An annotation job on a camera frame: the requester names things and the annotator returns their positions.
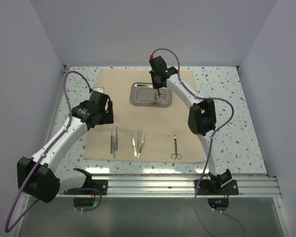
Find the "white wall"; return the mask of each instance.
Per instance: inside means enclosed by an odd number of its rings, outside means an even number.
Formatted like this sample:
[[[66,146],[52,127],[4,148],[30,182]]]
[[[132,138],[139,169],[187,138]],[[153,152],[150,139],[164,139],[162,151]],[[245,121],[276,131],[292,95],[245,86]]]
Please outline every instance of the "white wall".
[[[266,168],[296,236],[296,0],[278,0],[240,67]]]
[[[29,0],[0,0],[0,236],[17,192],[16,163],[43,144],[62,64]]]
[[[104,66],[148,65],[158,47],[173,49],[185,65],[238,66],[276,2],[31,1],[62,62]]]

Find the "cable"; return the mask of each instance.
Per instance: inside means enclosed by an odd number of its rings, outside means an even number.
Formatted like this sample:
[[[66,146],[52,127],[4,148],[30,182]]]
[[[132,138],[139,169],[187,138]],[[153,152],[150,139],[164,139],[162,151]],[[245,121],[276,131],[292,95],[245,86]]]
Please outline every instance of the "cable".
[[[94,202],[92,208],[88,208],[88,209],[83,209],[83,208],[82,208],[82,209],[80,209],[80,211],[82,211],[82,212],[92,211],[92,210],[94,210],[95,208],[97,208],[97,207],[100,205],[100,203],[101,203],[101,201],[102,201],[102,194],[101,194],[101,192],[100,192],[99,190],[97,190],[97,189],[93,189],[93,188],[78,188],[78,189],[76,189],[76,190],[82,190],[82,191],[95,191],[96,193],[98,193],[98,194],[100,195],[99,202],[98,202],[98,203],[95,203],[95,202]]]
[[[16,219],[16,221],[9,227],[9,224],[10,224],[10,221],[11,221],[11,217],[12,217],[12,214],[13,214],[13,211],[16,207],[16,204],[22,194],[22,191],[24,190],[26,184],[28,183],[29,179],[31,178],[31,176],[33,175],[33,173],[35,172],[35,170],[37,169],[38,165],[40,164],[40,162],[44,159],[44,157],[46,156],[47,152],[50,150],[50,148],[52,148],[55,143],[65,134],[65,132],[67,131],[67,129],[70,127],[71,125],[71,122],[72,122],[72,119],[73,119],[73,114],[72,114],[72,111],[71,111],[71,105],[70,105],[70,101],[69,101],[69,98],[68,98],[68,94],[67,94],[67,90],[66,90],[66,83],[67,83],[67,79],[68,79],[68,75],[71,74],[71,73],[75,73],[75,74],[78,74],[79,76],[81,76],[85,82],[87,83],[88,87],[89,87],[89,91],[91,92],[92,91],[92,88],[89,84],[89,82],[87,81],[87,79],[84,77],[84,75],[82,75],[81,73],[79,72],[76,72],[76,71],[69,71],[67,72],[65,75],[64,75],[64,86],[63,86],[63,90],[64,90],[64,95],[65,95],[65,99],[66,99],[66,102],[67,102],[67,105],[68,105],[68,109],[69,109],[69,121],[68,121],[68,124],[66,125],[65,129],[49,144],[49,146],[46,147],[45,151],[43,152],[43,154],[40,156],[40,158],[38,159],[38,161],[36,162],[36,164],[33,166],[33,168],[31,169],[31,171],[29,172],[28,176],[25,178],[23,184],[21,185],[19,191],[17,192],[15,198],[14,198],[14,201],[12,203],[12,206],[10,208],[10,211],[9,211],[9,214],[8,214],[8,217],[6,219],[6,222],[5,222],[5,228],[4,228],[4,231],[6,233],[10,232],[17,224],[18,222],[22,219],[22,217],[25,216],[26,213],[28,213],[28,211],[39,201],[39,199],[36,199],[30,206],[28,206],[26,208],[26,210]]]
[[[209,159],[210,159],[210,155],[211,155],[211,151],[212,151],[212,147],[213,147],[213,136],[221,129],[221,128],[223,128],[225,125],[227,125],[230,121],[231,121],[231,119],[233,118],[233,116],[234,116],[234,107],[233,107],[233,105],[229,102],[229,101],[227,101],[227,100],[225,100],[225,99],[223,99],[223,98],[220,98],[220,97],[201,97],[201,96],[198,96],[197,94],[194,94],[194,92],[193,91],[191,91],[184,83],[183,83],[183,81],[182,81],[182,79],[181,79],[181,76],[180,76],[180,62],[179,62],[179,58],[177,57],[177,55],[173,52],[173,51],[171,51],[171,50],[169,50],[169,49],[167,49],[167,48],[158,48],[158,49],[156,49],[154,52],[152,52],[152,54],[150,55],[150,59],[152,59],[153,58],[153,54],[155,53],[155,52],[157,52],[157,51],[160,51],[160,50],[164,50],[164,51],[168,51],[168,52],[170,52],[175,58],[176,58],[176,60],[177,60],[177,64],[178,64],[178,79],[179,79],[179,81],[180,81],[180,83],[181,83],[181,85],[183,86],[183,88],[189,93],[189,94],[191,94],[194,98],[196,98],[196,99],[201,99],[201,100],[208,100],[208,99],[213,99],[213,100],[220,100],[220,101],[224,101],[225,103],[227,103],[230,107],[231,107],[231,115],[230,115],[230,118],[226,121],[226,122],[224,122],[222,125],[220,125],[216,130],[214,130],[213,131],[213,133],[212,133],[212,135],[210,136],[210,145],[209,145],[209,151],[208,151],[208,154],[207,154],[207,160],[206,160],[206,163],[205,163],[205,166],[204,166],[204,169],[203,169],[203,172],[201,173],[201,175],[200,175],[200,177],[199,177],[199,179],[198,179],[198,182],[197,182],[197,185],[196,185],[196,188],[195,188],[195,193],[194,193],[194,208],[195,208],[195,213],[196,213],[196,216],[197,216],[197,218],[198,218],[198,221],[200,222],[200,224],[203,226],[203,228],[211,235],[211,236],[213,236],[213,237],[215,237],[215,235],[206,227],[206,225],[204,224],[204,222],[203,222],[203,219],[201,218],[201,216],[199,215],[199,213],[198,213],[198,208],[197,208],[197,191],[198,191],[198,187],[199,187],[199,185],[200,185],[200,183],[201,183],[201,180],[202,180],[202,178],[203,178],[203,176],[204,176],[204,174],[205,174],[205,170],[206,170],[206,167],[207,167],[207,165],[208,165],[208,161],[209,161]],[[243,236],[244,237],[246,237],[247,236],[247,231],[246,231],[246,229],[245,229],[245,227],[244,227],[244,225],[241,223],[241,221],[239,220],[239,219],[237,219],[236,217],[234,217],[234,216],[232,216],[231,214],[228,214],[228,213],[226,213],[226,212],[223,212],[223,214],[224,215],[226,215],[226,216],[229,216],[229,217],[231,217],[232,219],[234,219],[235,221],[237,221],[240,225],[241,225],[241,227],[242,227],[242,229],[243,229]]]
[[[106,113],[107,111],[109,111],[109,109],[110,109],[109,104],[110,104],[111,102],[112,102],[112,100],[111,100],[110,96],[108,95],[108,107],[107,107],[107,109],[105,110],[105,113]]]

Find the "speckled countertop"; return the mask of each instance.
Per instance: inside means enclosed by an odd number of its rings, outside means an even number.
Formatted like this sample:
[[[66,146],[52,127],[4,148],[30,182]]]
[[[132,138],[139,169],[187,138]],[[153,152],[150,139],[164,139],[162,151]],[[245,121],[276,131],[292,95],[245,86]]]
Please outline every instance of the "speckled countertop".
[[[150,67],[71,67],[86,76],[92,87],[96,86],[101,69],[150,70]],[[220,158],[225,159],[231,173],[266,174],[265,165],[258,145],[256,133],[251,121],[248,106],[243,94],[239,75],[235,67],[182,67],[192,70],[196,90],[202,96],[216,96],[228,99],[235,108],[235,116],[231,123],[215,136],[214,146]],[[67,92],[72,106],[89,99],[85,82],[71,74],[68,78]],[[217,125],[222,124],[230,116],[230,108],[224,102],[216,101]],[[68,116],[68,108],[64,95],[60,103],[55,134],[64,124]],[[73,168],[82,168],[90,173],[112,174],[165,174],[165,173],[201,173],[205,163],[162,163],[162,162],[127,162],[84,160],[83,149],[86,134],[69,150],[60,162],[56,175]]]

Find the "metal extrusion rail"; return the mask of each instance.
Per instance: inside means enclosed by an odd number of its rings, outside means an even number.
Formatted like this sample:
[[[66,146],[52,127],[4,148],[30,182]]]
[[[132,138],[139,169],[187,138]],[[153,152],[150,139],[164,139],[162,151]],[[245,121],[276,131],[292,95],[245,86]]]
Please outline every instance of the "metal extrusion rail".
[[[94,175],[92,179],[109,181],[106,197],[109,198],[192,198],[194,197],[193,175]],[[237,180],[239,195],[231,198],[278,198],[281,197],[276,178],[267,176],[233,175]],[[217,198],[218,196],[198,196]]]

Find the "black mounting bracket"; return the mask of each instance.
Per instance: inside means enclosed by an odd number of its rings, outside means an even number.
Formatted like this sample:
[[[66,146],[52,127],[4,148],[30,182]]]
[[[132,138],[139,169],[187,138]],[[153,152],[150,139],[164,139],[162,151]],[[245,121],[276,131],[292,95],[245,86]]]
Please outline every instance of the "black mounting bracket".
[[[109,181],[107,179],[92,179],[88,182],[88,186],[84,186],[84,188],[93,188],[100,191],[100,193],[105,196],[108,192]],[[66,195],[93,195],[93,191],[84,191],[78,189],[69,189],[64,192]]]
[[[74,107],[72,113],[73,117],[86,123],[88,130],[96,125],[114,123],[113,102],[108,95],[97,91],[92,91],[89,100]]]
[[[196,187],[198,180],[194,180],[194,186]],[[211,180],[203,179],[200,183],[200,186],[197,190],[197,195],[206,196],[206,195],[239,195],[237,181],[235,179],[231,180],[228,184],[224,185],[220,189],[213,190]]]
[[[238,195],[237,181],[232,179],[229,169],[222,175],[212,175],[210,179],[202,179],[197,190],[197,195]]]
[[[28,159],[26,157],[21,157],[19,159],[16,165],[19,189],[35,164],[36,162],[33,161],[33,159]],[[56,197],[59,188],[59,179],[55,176],[53,171],[46,165],[39,164],[28,180],[23,192],[48,203]]]

